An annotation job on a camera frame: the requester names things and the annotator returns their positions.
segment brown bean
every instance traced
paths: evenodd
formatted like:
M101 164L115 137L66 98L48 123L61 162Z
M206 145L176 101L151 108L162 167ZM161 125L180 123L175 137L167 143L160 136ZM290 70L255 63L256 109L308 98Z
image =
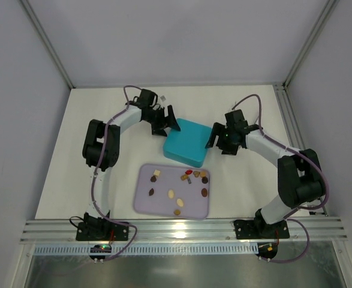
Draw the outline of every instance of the brown bean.
M202 195L202 197L207 197L207 189L206 188L203 188L201 190L201 195Z

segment black mount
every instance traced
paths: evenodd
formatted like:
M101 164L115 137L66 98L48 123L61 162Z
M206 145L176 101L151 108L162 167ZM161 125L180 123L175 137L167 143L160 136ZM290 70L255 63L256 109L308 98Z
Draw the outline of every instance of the black mount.
M77 241L127 241L129 227L111 223L102 218L95 218L84 214L84 222L77 228Z
M104 137L105 123L99 120L91 120L89 122L88 131L86 132L85 142L82 149L82 156L86 159L86 164L96 166L100 159L101 148L103 143L97 141ZM120 153L120 126L109 125L106 148L100 169L105 171L108 167L113 167Z
M317 154L312 149L300 151L321 169ZM325 195L325 184L318 172L299 156L283 156L278 159L278 194L284 204L296 208Z
M275 224L266 224L261 209L255 213L253 220L235 220L234 232L238 240L244 239L288 239L290 237L285 220Z
M258 130L258 125L248 125L241 110L226 113L225 118L226 126L217 122L213 124L205 148L213 147L216 136L218 136L216 146L222 150L222 154L237 155L240 146L246 148L246 135L251 131Z
M165 108L158 106L157 109L158 95L153 91L142 89L140 96L136 101L130 101L129 104L137 106L141 109L141 120L144 120L151 124L152 135L167 136L164 131L165 128L170 127L177 131L181 131L180 126L177 123L175 113L173 112L172 105L168 106L168 116L165 116Z
M266 224L261 209L255 213L253 220L235 220L234 232L236 239L288 239L288 225L285 220L275 224ZM273 242L258 242L257 256L273 259L278 252L278 245Z

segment metal frame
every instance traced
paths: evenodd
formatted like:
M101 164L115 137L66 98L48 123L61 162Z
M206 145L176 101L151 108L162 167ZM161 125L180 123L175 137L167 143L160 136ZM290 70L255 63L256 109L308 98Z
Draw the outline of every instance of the metal frame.
M47 49L48 54L51 56L52 61L57 66L63 80L67 83L70 89L75 88L69 75L67 74L58 54L56 53L52 43L50 42L47 34L45 33L37 15L31 7L29 0L18 0L25 10L27 17L33 24L38 36ZM274 85L275 94L278 100L279 109L284 120L285 129L288 134L290 145L300 149L305 148L305 142L300 133L297 119L294 115L293 108L288 95L288 87L294 79L298 69L305 61L308 53L316 42L323 27L325 26L328 18L332 14L339 0L328 0L321 11L318 19L302 46L286 80L283 83ZM310 216L296 218L300 220L308 229L311 241L333 241L336 255L341 267L342 274L348 287L352 287L352 261L347 253L347 235L342 226L339 217L327 217L326 210L324 209L325 216ZM192 220L130 220L135 224L138 229L137 240L134 241L136 247L158 247L164 245L177 245L178 247L213 247L207 253L216 253L223 247L234 247L225 253L241 254L240 250L236 251L236 247L250 247L251 244L257 240L236 240L234 234L234 219L208 219L204 221ZM305 234L301 227L294 222L288 222L291 238L282 239L284 242L291 241L305 241ZM22 252L19 257L19 264L13 278L12 287L23 287L26 281L29 266L31 264L32 255L35 249L37 251L43 250L44 247L54 246L57 247L75 247L79 246L74 238L76 230L70 226L67 220L33 220L27 221L20 245ZM104 242L87 242L84 245L104 243ZM135 250L135 253L156 253L156 250ZM176 254L180 251L186 250L172 250L171 253ZM193 253L205 253L206 250L193 250Z
M49 56L51 57L53 63L56 65L58 71L60 72L60 75L62 77L62 80L68 85L69 89L73 89L73 83L70 80L70 77L65 70L64 66L62 65L62 62L59 58L59 56L56 53L55 48L53 48L52 43L50 42L47 34L45 33L45 30L43 26L40 23L40 20L38 19L35 11L33 10L31 4L29 3L28 0L18 0L21 7L23 8L24 12L26 13L26 16L28 19L31 21L32 26L35 28L37 35L39 36L42 44L44 45L45 49L47 50Z
M295 77L298 69L301 67L302 63L304 62L304 60L308 56L310 50L312 49L314 43L317 41L318 36L320 36L321 31L325 27L326 22L328 21L329 17L332 15L338 2L339 2L339 0L327 0L319 17L317 18L316 22L314 23L314 26L313 26L311 32L309 33L308 38L306 39L300 52L298 53L298 56L293 63L293 66L290 68L288 76L283 84L284 87L289 87L289 85L290 85L291 81L293 80L293 78Z
M347 241L347 234L339 217L297 217L308 229L311 241ZM257 252L257 242L273 242L275 239L237 240L233 221L236 218L195 220L129 220L138 228L138 234L127 255L200 255L200 254L249 254ZM281 242L306 241L305 232L295 222L288 221L290 239ZM107 241L79 243L75 241L76 228L68 220L27 221L20 245L22 255L12 287L25 284L31 256L84 255L90 244L107 244ZM117 250L124 242L117 242Z

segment cable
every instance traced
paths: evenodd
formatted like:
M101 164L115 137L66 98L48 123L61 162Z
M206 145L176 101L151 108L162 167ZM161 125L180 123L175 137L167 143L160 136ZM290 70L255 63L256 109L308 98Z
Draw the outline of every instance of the cable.
M118 251L114 255L111 255L111 256L105 258L104 261L113 260L113 259L117 258L121 253L123 253L129 247L129 245L133 242L133 240L136 238L137 231L138 231L137 227L135 225L133 225L133 224L118 222L118 221L112 220L108 216L104 215L101 212L100 208L97 206L96 200L95 200L95 197L94 197L94 185L95 185L95 182L96 182L96 179L97 179L97 175L98 175L97 171L100 168L101 162L102 162L102 160L104 158L104 153L105 153L105 148L106 148L106 139L107 139L107 136L108 136L108 127L109 127L110 123L112 123L117 117L121 116L122 114L124 114L129 109L129 98L128 98L128 94L127 94L127 88L136 88L138 90L142 90L141 88L139 88L137 86L133 86L133 85L124 86L124 94L125 94L125 98L127 100L127 105L124 108L124 110L120 111L119 113L115 114L115 116L110 118L109 121L105 125L105 129L104 129L104 143L103 143L103 146L101 148L100 157L99 157L97 165L96 165L96 167L94 169L93 178L92 178L91 199L92 199L92 203L93 203L94 208L96 209L96 211L99 213L99 215L103 219L105 219L105 220L107 220L107 221L109 221L111 223L117 224L117 225L123 225L123 226L127 226L127 227L132 227L134 229L134 234L133 234L132 238L129 240L129 242L120 251Z
M141 88L137 87L137 86L133 86L133 85L127 85L127 86L124 86L124 95L125 95L125 99L127 100L127 106L126 108L123 110L123 111L120 111L119 113L115 114L115 116L113 116L105 125L105 130L104 130L104 139L107 138L107 135L108 135L108 126L111 122L113 122L117 117L121 116L122 114L124 114L128 108L129 108L129 98L128 98L128 94L127 94L127 88L136 88L138 90L142 90ZM94 205L94 208L96 209L96 211L100 214L100 216L102 216L105 220L109 221L109 222L112 222L112 223L115 223L115 224L118 224L118 225L123 225L123 226L127 226L127 227L132 227L134 229L134 234L133 234L133 237L129 240L129 242L120 250L118 251L116 254L114 255L111 255L107 258L104 259L104 261L109 261L109 260L112 260L112 259L115 259L117 258L121 253L123 253L128 247L129 245L133 242L133 240L136 238L136 235L137 235L137 227L135 225L132 225L132 224L127 224L127 223L122 223L122 222L118 222L118 221L115 221L115 220L112 220L110 219L109 217L107 217L106 215L104 215L99 207L97 206L96 204L96 200L94 198L94 185L95 185L95 181L96 181L96 178L97 178L97 170L100 168L100 165L101 165L101 161L104 157L104 153L105 153L105 148L106 148L106 140L104 141L103 143L103 147L101 148L101 154L100 154L100 158L98 159L98 163L96 165L96 168L94 169L94 175L93 175L93 178L92 178L92 185L91 185L91 199L92 199L92 203ZM72 218L78 218L78 219L81 219L82 221L84 221L83 218L79 217L79 216L72 216L69 218L69 222L76 228L78 228L77 225L75 225L73 222L72 222ZM35 287L37 285L37 281L41 275L42 272L46 272L46 273L49 273L50 275L53 275L53 276L57 276L57 277L63 277L63 276L66 276L70 273L73 273L74 271L84 267L85 265L88 265L90 263L94 263L93 261L87 261L85 263L82 263L81 265L79 265L78 267L75 267L73 268L72 270L68 271L68 272L64 272L64 273L54 273L54 272L51 272L51 271L46 271L45 270L45 266L46 266L46 263L41 267L39 273L37 274L36 276L36 279L34 280L34 283L32 285L32 287Z
M258 100L258 129L260 130L260 133L263 137L265 137L267 140L271 141L273 144L279 146L282 149L285 149L286 151L289 151L291 153L293 153L294 155L299 156L301 159L305 160L307 163L309 163L310 166L312 166L316 172L318 174L320 174L324 184L325 184L325 198L324 200L317 206L314 207L304 207L304 206L298 206L296 209L292 210L290 213L288 213L287 215L285 215L284 219L286 219L287 221L293 221L298 223L302 229L304 230L305 234L306 234L306 247L305 249L302 251L302 253L300 255L298 255L297 257L293 258L293 259L288 259L288 260L273 260L273 259L267 259L265 257L261 257L261 259L268 261L268 262L273 262L273 263L291 263L294 261L297 261L299 259L301 259L306 252L308 252L309 249L309 244L310 244L310 237L309 237L309 233L308 230L305 228L305 226L298 220L292 219L292 218L288 218L290 215L294 214L295 212L297 212L298 209L305 209L305 210L317 210L322 208L323 206L325 206L326 202L329 199L329 183L324 175L324 173L321 171L320 168L318 168L318 166L311 161L308 157L304 156L303 154L301 154L300 152L297 152L287 146L285 146L284 144L278 142L277 140L271 138L270 136L268 136L264 130L263 127L261 126L261 114L262 114L262 104L261 104L261 98L260 96L258 96L257 94L251 94L249 96L246 96L244 99L242 99L240 102L238 102L237 104L235 104L232 108L232 110L234 110L238 105L240 105L242 102L244 102L245 100L251 98L251 97L256 97Z
M292 259L287 259L287 260L273 260L273 259L268 259L268 258L265 258L265 257L261 257L262 260L265 260L267 262L273 262L273 263L279 263L279 264L286 264L286 263L291 263L291 262L294 262L294 261L297 261L299 259L301 259L307 252L308 252L308 249L309 249L309 244L310 244L310 238L309 238L309 232L308 230L305 228L305 226L298 220L296 219L292 219L292 218L288 218L287 221L293 221L293 222L296 222L298 223L303 231L305 232L306 234L306 247L305 249L301 252L301 254L299 254L297 257L295 258L292 258Z
M72 216L69 218L69 222L70 224L72 224L74 227L76 227L76 229L78 229L78 225L74 224L73 221L72 221L72 218L77 218L77 219L80 219L81 221L85 222L83 218L81 218L80 216Z
M298 206L295 210L293 210L291 213L289 213L288 215L286 215L285 217L289 217L290 215L292 215L293 213L295 213L298 209L304 209L304 210L317 210L322 208L323 206L325 206L325 204L327 203L328 199L329 199L329 183L324 175L324 173L321 171L320 168L318 168L318 166L316 164L314 164L314 162L312 160L310 160L308 157L306 157L305 155L301 154L300 152L297 152L287 146L285 146L282 143L279 143L277 140L269 137L268 135L265 134L263 127L261 126L261 111L262 111L262 104L261 104L261 98L260 96L258 96L257 94L251 94L249 96L246 96L244 99L242 99L240 102L238 102L236 105L233 106L232 110L234 110L238 105L240 105L242 102L244 102L245 100L251 98L251 97L256 97L258 100L258 128L260 129L260 132L262 134L263 137L265 137L267 140L271 141L272 143L274 143L275 145L281 147L282 149L285 149L286 151L289 151L291 153L293 153L294 155L299 156L301 159L304 159L307 163L309 163L310 166L312 166L314 168L314 170L320 174L324 184L325 184L325 198L324 200L317 206L313 206L313 207L304 207L304 206Z

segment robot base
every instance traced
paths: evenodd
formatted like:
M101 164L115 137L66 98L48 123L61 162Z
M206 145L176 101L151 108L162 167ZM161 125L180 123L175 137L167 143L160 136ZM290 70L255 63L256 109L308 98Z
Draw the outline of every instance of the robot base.
M236 220L234 221L234 232L236 239L289 239L290 234L286 221L281 221L273 225L267 225L260 231L256 226L256 220Z

